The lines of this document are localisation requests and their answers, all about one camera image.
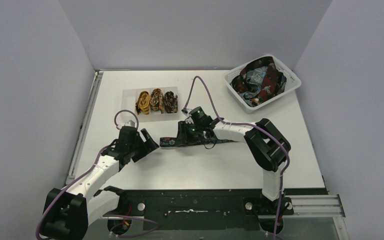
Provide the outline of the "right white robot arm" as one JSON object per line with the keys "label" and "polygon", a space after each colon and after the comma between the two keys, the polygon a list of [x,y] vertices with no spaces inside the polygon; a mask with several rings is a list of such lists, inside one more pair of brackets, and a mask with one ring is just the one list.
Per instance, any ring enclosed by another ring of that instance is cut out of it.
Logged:
{"label": "right white robot arm", "polygon": [[282,170],[286,168],[291,145],[273,123],[263,118],[255,123],[229,122],[211,118],[198,106],[181,111],[186,119],[178,122],[177,136],[171,147],[237,142],[246,144],[263,170],[262,195],[276,201],[282,195]]}

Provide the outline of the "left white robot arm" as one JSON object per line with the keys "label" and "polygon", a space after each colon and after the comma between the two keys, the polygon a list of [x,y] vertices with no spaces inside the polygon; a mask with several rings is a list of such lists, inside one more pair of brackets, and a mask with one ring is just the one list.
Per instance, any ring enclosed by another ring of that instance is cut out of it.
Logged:
{"label": "left white robot arm", "polygon": [[81,240],[90,224],[107,213],[131,215],[125,190],[104,184],[130,161],[158,149],[146,129],[122,126],[117,139],[103,147],[90,167],[63,189],[52,189],[36,227],[39,240]]}

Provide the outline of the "navy floral tie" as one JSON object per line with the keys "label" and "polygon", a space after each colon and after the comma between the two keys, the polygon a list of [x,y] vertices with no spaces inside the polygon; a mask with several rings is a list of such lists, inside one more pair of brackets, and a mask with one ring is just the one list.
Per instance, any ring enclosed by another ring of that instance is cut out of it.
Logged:
{"label": "navy floral tie", "polygon": [[212,137],[205,139],[204,137],[195,137],[195,138],[176,138],[176,137],[161,137],[159,139],[159,146],[162,148],[183,148],[190,146],[199,146],[199,145],[211,145],[211,144],[224,144],[224,143],[234,143],[233,140],[227,139],[217,139]]}

